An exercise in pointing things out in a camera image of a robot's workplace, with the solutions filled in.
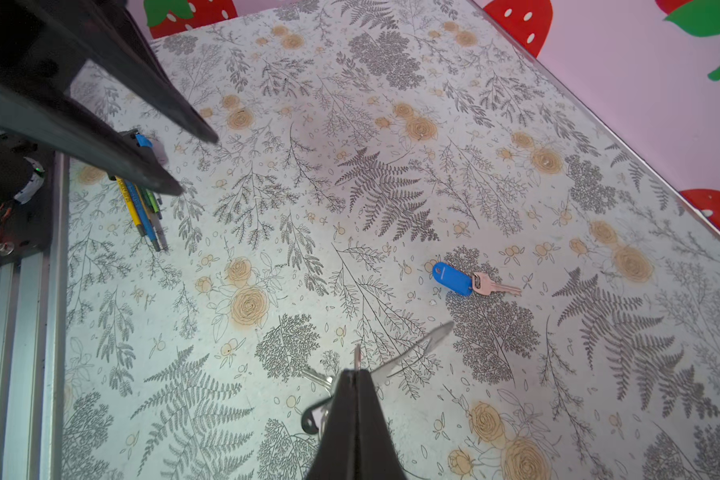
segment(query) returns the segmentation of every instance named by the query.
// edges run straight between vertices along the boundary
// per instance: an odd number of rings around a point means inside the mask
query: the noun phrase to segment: pink key
[[[502,285],[490,279],[488,274],[475,272],[472,274],[472,291],[481,295],[490,295],[493,292],[506,292],[520,295],[523,291],[516,286]]]

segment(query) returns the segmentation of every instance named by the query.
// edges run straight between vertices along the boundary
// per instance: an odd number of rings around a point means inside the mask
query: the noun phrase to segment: blue key tag
[[[470,296],[472,294],[472,277],[456,270],[449,264],[442,262],[434,264],[432,276],[438,283],[442,283],[460,295]]]

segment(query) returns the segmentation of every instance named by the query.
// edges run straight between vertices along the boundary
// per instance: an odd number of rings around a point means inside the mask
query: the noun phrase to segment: key with blue tag
[[[438,283],[464,296],[470,296],[472,292],[486,296],[493,292],[506,292],[512,295],[523,293],[523,291],[516,286],[502,285],[501,283],[492,281],[488,274],[483,272],[474,272],[472,276],[470,276],[443,262],[434,264],[432,276]]]

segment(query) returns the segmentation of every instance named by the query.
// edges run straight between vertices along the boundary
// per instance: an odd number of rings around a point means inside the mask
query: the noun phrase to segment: scissor blade
[[[399,364],[408,354],[411,353],[411,351],[420,348],[422,345],[426,344],[426,347],[424,348],[424,353],[422,354],[422,357],[415,360],[413,363],[416,363],[418,360],[429,354],[434,348],[445,339],[445,337],[448,336],[449,333],[451,333],[451,330],[454,328],[453,322],[448,322],[443,325],[440,325],[438,328],[432,330],[430,333],[424,335],[419,341],[416,341],[413,345],[411,345],[411,348],[408,350],[405,350],[400,355],[396,356],[392,360],[386,362],[384,365],[381,365],[379,368],[371,372],[371,378],[374,382],[380,383],[383,382],[384,379],[387,379],[391,376],[397,375],[400,373],[403,369],[397,370],[396,372],[393,372],[394,366]]]

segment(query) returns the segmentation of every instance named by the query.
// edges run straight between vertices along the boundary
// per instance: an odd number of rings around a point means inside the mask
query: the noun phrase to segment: tablecloth
[[[307,0],[154,49],[221,140],[71,89],[185,193],[156,253],[72,166],[64,478],[302,478],[300,372],[451,320],[378,388],[411,478],[720,478],[720,243],[482,12]]]

